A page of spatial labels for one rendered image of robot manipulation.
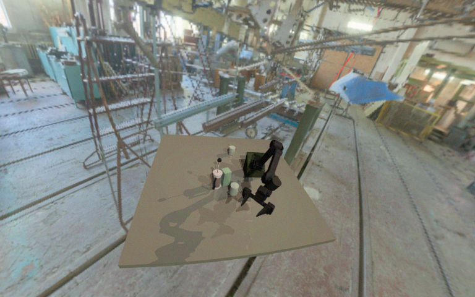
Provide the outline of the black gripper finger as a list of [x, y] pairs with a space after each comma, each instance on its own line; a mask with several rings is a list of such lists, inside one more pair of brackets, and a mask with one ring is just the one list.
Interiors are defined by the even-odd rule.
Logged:
[[248, 197], [249, 197], [249, 193], [247, 191], [244, 191], [244, 195], [243, 195], [244, 200], [242, 201], [241, 206], [247, 202]]
[[266, 204], [265, 207], [256, 215], [256, 217], [263, 215], [263, 214], [269, 214], [270, 207]]

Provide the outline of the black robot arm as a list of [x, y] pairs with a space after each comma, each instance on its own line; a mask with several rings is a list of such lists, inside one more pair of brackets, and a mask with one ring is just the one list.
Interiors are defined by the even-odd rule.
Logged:
[[272, 140], [270, 142], [270, 148], [263, 155], [263, 157], [259, 160], [253, 159], [253, 161], [251, 161], [250, 163], [251, 169], [262, 171], [264, 164], [272, 156], [272, 160], [270, 162], [268, 170], [264, 173], [261, 179], [261, 181], [265, 185], [264, 186], [260, 185], [257, 192], [255, 193], [256, 195], [257, 194], [261, 195], [264, 198], [264, 200], [267, 197], [271, 196], [272, 191], [276, 190], [277, 188], [281, 186], [281, 180], [278, 178], [277, 175], [275, 175], [275, 170], [278, 165], [280, 156], [283, 153], [283, 149], [284, 149], [283, 144], [281, 142]]

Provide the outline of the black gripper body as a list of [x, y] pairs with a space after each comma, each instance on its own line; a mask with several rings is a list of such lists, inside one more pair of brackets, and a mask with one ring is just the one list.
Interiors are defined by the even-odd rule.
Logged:
[[[251, 189], [249, 189], [248, 187], [245, 187], [245, 188], [243, 189], [242, 196], [244, 195], [244, 191], [247, 191], [247, 192], [249, 193], [249, 197], [251, 197], [252, 199], [254, 199], [256, 202], [258, 202], [258, 203], [259, 203], [260, 205], [262, 205], [263, 207], [266, 205], [266, 203], [264, 202], [264, 198], [263, 198], [261, 195], [259, 195], [259, 194], [254, 195], [253, 193], [251, 193], [251, 192], [252, 192]], [[248, 197], [248, 198], [249, 198], [249, 197]], [[269, 211], [269, 215], [271, 215], [272, 212], [273, 212], [273, 209], [275, 208], [275, 206], [274, 206], [272, 203], [270, 203], [270, 202], [268, 202], [267, 205], [271, 208], [270, 211]]]

